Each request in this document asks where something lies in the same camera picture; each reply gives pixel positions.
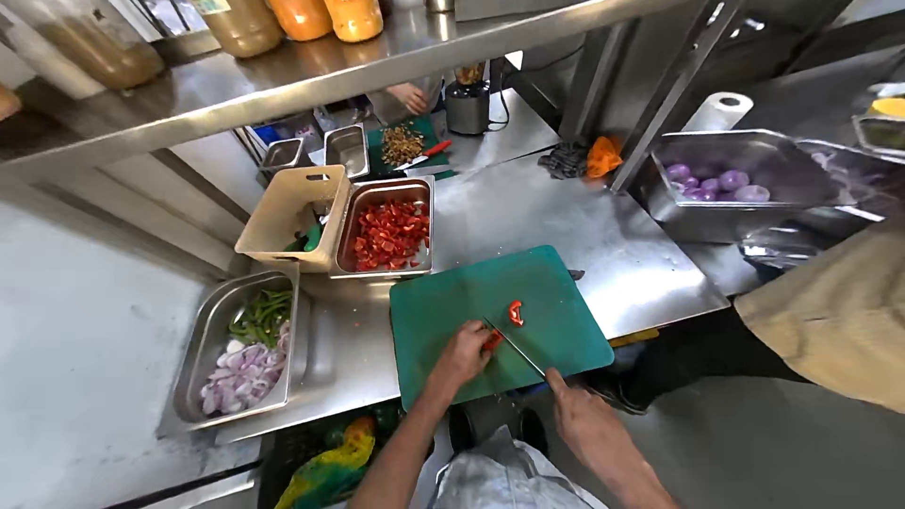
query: chopped nuts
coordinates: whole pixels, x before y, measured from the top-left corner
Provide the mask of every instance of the chopped nuts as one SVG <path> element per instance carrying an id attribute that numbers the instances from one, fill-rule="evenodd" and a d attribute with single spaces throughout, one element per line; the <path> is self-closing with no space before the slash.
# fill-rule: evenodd
<path id="1" fill-rule="evenodd" d="M 407 127 L 384 129 L 382 160 L 389 166 L 399 166 L 421 155 L 424 136 Z"/>

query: plastic jar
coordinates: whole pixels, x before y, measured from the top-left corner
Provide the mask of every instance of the plastic jar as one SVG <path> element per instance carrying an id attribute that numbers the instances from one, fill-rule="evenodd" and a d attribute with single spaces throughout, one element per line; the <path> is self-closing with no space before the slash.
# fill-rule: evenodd
<path id="1" fill-rule="evenodd" d="M 225 52 L 248 58 L 277 47 L 283 31 L 264 0 L 192 0 Z"/>
<path id="2" fill-rule="evenodd" d="M 128 89 L 164 70 L 164 62 L 107 0 L 5 0 L 60 53 L 111 89 Z"/>
<path id="3" fill-rule="evenodd" d="M 5 86 L 0 85 L 0 120 L 6 120 L 22 109 L 22 102 Z"/>
<path id="4" fill-rule="evenodd" d="M 333 32 L 347 43 L 365 41 L 384 31 L 377 0 L 326 0 Z"/>
<path id="5" fill-rule="evenodd" d="M 271 7 L 293 41 L 310 41 L 333 32 L 324 0 L 271 0 Z"/>

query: stainless steel shelf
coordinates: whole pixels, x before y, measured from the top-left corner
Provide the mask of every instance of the stainless steel shelf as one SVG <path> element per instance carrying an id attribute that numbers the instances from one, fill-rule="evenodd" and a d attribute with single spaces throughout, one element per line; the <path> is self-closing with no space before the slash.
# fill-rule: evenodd
<path id="1" fill-rule="evenodd" d="M 0 172 L 95 166 L 172 147 L 649 14 L 685 0 L 588 0 L 545 13 L 455 23 L 423 8 L 395 12 L 364 43 L 333 35 L 236 60 L 212 53 L 128 93 L 84 101 L 25 94 L 30 111 L 0 123 Z"/>

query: green cutting board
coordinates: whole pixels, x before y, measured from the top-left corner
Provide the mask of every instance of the green cutting board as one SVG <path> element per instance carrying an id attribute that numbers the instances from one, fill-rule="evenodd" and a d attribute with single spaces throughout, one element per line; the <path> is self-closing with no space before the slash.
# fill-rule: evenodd
<path id="1" fill-rule="evenodd" d="M 410 119 L 403 120 L 399 123 L 388 126 L 389 128 L 394 128 L 396 126 L 406 126 L 409 130 L 414 133 L 420 133 L 424 136 L 424 148 L 429 149 L 433 147 L 437 143 L 440 143 L 440 140 L 437 139 L 437 135 L 433 132 L 433 126 L 431 125 L 431 121 L 428 117 L 413 117 Z M 368 174 L 366 180 L 382 180 L 385 178 L 403 178 L 405 177 L 405 173 L 402 171 L 393 171 L 393 168 L 396 166 L 389 167 L 384 164 L 383 161 L 383 136 L 384 130 L 370 130 L 366 133 L 367 136 L 367 164 L 371 168 L 371 172 Z M 416 165 L 413 165 L 411 168 L 423 168 L 426 166 L 440 166 L 444 164 L 450 164 L 450 160 L 446 157 L 446 154 L 439 153 L 431 156 L 426 161 L 420 162 Z M 452 177 L 455 175 L 451 170 L 444 171 L 443 173 L 437 174 L 434 176 L 436 179 Z"/>
<path id="2" fill-rule="evenodd" d="M 522 301 L 516 327 L 512 301 Z M 556 249 L 541 245 L 467 267 L 398 283 L 390 289 L 396 369 L 405 409 L 455 330 L 468 320 L 490 319 L 542 370 L 563 376 L 607 366 L 610 348 Z M 505 341 L 487 369 L 463 386 L 455 402 L 468 401 L 543 379 Z"/>

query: chopped red pepper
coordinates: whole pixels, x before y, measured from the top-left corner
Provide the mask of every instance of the chopped red pepper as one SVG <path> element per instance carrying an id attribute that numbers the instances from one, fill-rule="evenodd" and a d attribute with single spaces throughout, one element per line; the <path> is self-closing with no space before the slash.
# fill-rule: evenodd
<path id="1" fill-rule="evenodd" d="M 483 345 L 481 345 L 481 350 L 489 350 L 494 351 L 500 346 L 500 343 L 503 342 L 503 335 L 500 334 L 500 331 L 496 329 L 491 333 L 491 338 L 486 340 Z"/>
<path id="2" fill-rule="evenodd" d="M 415 267 L 409 258 L 420 251 L 427 238 L 431 218 L 421 204 L 387 200 L 380 206 L 369 205 L 357 217 L 361 236 L 355 239 L 356 270 L 370 271 L 383 265 L 391 270 Z"/>
<path id="3" fill-rule="evenodd" d="M 521 301 L 512 301 L 510 304 L 510 321 L 515 323 L 519 327 L 525 324 L 525 321 L 521 319 Z"/>

